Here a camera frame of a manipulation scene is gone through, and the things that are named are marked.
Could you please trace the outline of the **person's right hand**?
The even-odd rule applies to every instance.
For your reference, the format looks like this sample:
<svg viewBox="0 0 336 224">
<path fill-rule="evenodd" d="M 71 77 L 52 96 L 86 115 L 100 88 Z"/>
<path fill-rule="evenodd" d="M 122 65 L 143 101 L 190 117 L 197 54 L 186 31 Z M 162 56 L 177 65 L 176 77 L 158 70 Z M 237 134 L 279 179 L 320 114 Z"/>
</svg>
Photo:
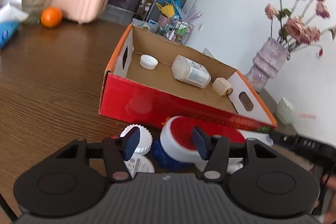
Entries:
<svg viewBox="0 0 336 224">
<path fill-rule="evenodd" d="M 326 174 L 320 180 L 321 191 L 314 209 L 322 209 L 318 217 L 320 223 L 335 223 L 335 173 Z"/>
</svg>

